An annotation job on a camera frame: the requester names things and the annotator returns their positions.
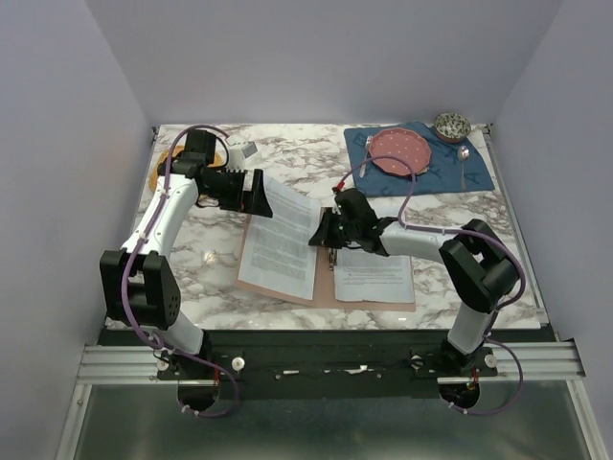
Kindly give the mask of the printed paper stack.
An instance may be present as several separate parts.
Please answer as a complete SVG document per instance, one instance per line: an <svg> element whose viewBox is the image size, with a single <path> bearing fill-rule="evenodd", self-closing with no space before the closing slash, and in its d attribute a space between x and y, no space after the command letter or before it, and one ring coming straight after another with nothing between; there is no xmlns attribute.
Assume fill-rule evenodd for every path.
<svg viewBox="0 0 613 460"><path fill-rule="evenodd" d="M382 257L342 249L334 267L335 298L343 302L413 304L413 269L408 256Z"/></svg>

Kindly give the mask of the printed paper sheet top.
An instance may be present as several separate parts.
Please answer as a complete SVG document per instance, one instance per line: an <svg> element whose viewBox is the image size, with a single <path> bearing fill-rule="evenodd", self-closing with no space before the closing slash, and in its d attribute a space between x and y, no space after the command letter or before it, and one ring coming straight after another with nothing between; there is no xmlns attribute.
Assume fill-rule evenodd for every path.
<svg viewBox="0 0 613 460"><path fill-rule="evenodd" d="M318 227L320 202L274 178L264 179L264 191L273 217L250 218L238 280L311 301L317 250L308 241Z"/></svg>

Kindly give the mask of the pink folder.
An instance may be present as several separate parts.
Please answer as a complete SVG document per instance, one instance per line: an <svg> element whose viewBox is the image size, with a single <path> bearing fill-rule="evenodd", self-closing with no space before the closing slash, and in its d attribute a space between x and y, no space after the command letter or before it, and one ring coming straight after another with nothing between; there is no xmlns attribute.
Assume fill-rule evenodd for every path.
<svg viewBox="0 0 613 460"><path fill-rule="evenodd" d="M242 247L244 244L245 233L242 239ZM366 310L366 311L406 311L413 312L416 310L416 301L413 304L390 304L377 302L343 302L335 298L334 290L334 272L328 268L328 250L325 248L315 248L317 250L317 259L315 266L314 293L311 301L296 299L293 297L270 291L260 287L254 287L237 280L238 287L256 292L275 299L283 300L289 303L295 303L301 306L315 309L341 309L341 310Z"/></svg>

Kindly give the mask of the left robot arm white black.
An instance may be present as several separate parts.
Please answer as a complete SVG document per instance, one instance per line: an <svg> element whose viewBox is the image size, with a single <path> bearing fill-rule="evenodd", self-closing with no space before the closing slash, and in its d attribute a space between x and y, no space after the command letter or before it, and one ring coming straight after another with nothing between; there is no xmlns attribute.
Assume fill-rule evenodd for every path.
<svg viewBox="0 0 613 460"><path fill-rule="evenodd" d="M262 170L245 182L244 162L256 151L254 142L218 127L183 129L153 171L153 196L140 223L120 249L106 250L100 259L107 316L155 350L181 352L179 366L193 379L211 371L212 347L208 334L181 310L170 253L189 211L204 198L222 211L272 217Z"/></svg>

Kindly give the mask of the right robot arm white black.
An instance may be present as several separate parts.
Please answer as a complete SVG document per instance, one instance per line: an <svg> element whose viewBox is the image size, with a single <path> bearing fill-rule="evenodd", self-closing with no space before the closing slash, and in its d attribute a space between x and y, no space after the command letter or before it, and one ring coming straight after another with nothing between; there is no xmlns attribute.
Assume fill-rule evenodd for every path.
<svg viewBox="0 0 613 460"><path fill-rule="evenodd" d="M526 277L518 259L482 220L460 228L411 225L399 216L380 217L355 188L337 189L308 244L327 249L357 248L381 257L408 256L443 265L461 299L441 351L443 369L454 376L475 364L505 300L520 298Z"/></svg>

